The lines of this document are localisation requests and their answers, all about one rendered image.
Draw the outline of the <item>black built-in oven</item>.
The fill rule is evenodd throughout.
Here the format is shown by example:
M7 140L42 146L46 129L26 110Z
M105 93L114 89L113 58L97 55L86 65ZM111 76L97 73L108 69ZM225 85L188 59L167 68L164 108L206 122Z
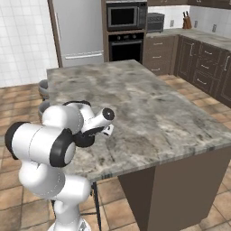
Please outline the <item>black built-in oven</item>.
M136 60L143 63L143 33L113 34L109 40L109 60Z

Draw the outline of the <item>grey stool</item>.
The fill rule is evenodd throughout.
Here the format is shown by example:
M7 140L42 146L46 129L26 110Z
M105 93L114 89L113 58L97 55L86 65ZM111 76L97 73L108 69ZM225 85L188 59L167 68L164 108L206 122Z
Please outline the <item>grey stool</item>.
M40 118L40 120L42 120L42 115L44 113L44 111L50 106L50 101L49 100L44 100L39 104L38 107L38 116Z
M47 79L43 79L39 82L39 93L42 96L42 100L46 100L49 98L48 80Z

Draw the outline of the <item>brown base cupboards with drawers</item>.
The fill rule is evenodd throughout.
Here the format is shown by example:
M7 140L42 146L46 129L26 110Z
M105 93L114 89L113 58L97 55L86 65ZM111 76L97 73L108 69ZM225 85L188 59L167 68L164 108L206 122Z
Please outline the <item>brown base cupboards with drawers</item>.
M143 49L143 65L156 76L172 74L178 41L178 35L146 37Z

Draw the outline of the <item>brown oven cabinet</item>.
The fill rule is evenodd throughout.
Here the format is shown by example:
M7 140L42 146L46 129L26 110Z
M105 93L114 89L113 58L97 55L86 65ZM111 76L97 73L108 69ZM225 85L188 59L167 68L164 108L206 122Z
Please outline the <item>brown oven cabinet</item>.
M143 32L146 34L146 28L140 30L128 30L128 31L113 31L109 32L107 30L106 22L106 0L101 0L101 10L102 10L102 28L103 28L103 48L104 48L104 62L109 62L109 45L108 45L108 36L114 34L127 34L127 33L139 33Z

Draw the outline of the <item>black-legged stool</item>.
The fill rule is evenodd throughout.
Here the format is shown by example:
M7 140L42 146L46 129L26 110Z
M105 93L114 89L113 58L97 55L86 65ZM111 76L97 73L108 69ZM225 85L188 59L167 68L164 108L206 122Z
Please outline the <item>black-legged stool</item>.
M93 197L94 197L94 202L96 206L98 228L99 228L99 231L102 231L99 200L98 200L98 194L97 194L97 183L93 182L91 188L93 190Z

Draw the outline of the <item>silver fridge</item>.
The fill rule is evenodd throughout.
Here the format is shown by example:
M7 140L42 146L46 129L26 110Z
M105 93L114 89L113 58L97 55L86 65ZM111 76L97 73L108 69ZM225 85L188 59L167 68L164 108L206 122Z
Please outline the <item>silver fridge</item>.
M104 62L101 0L47 0L59 66Z

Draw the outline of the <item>brown base cupboards with doors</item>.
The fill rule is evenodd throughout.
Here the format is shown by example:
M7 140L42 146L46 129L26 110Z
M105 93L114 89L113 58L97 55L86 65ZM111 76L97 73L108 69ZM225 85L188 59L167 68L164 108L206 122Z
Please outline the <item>brown base cupboards with doors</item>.
M231 51L181 35L174 75L231 108Z

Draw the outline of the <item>brown kitchen island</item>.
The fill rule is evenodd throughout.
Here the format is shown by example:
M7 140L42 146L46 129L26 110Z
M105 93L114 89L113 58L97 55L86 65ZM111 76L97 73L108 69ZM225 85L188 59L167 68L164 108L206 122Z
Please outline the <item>brown kitchen island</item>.
M231 160L231 130L135 60L49 69L53 105L87 100L114 131L79 148L64 171L117 177L141 231L181 231L211 209Z

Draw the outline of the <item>black microwave oven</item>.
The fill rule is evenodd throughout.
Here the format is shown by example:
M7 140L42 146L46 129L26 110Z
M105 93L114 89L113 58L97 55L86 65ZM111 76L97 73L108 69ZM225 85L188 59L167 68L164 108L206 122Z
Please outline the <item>black microwave oven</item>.
M110 32L145 28L147 0L107 0L106 22Z

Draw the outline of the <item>dark toaster oven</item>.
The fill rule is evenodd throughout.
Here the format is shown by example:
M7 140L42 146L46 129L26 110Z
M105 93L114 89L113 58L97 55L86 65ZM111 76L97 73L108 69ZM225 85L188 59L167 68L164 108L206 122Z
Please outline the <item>dark toaster oven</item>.
M148 13L147 32L163 32L164 14Z

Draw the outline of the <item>brown knife block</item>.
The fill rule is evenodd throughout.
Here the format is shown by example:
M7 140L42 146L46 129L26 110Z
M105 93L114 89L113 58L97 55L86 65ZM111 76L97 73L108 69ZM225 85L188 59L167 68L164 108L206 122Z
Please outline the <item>brown knife block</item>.
M183 13L183 26L182 26L182 28L183 29L191 29L192 28L191 20L190 20L188 12Z

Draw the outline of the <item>brown wall cupboards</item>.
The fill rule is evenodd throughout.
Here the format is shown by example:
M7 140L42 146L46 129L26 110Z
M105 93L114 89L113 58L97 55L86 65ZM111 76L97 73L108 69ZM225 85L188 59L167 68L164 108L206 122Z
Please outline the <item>brown wall cupboards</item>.
M194 5L231 10L231 0L147 0L149 6Z

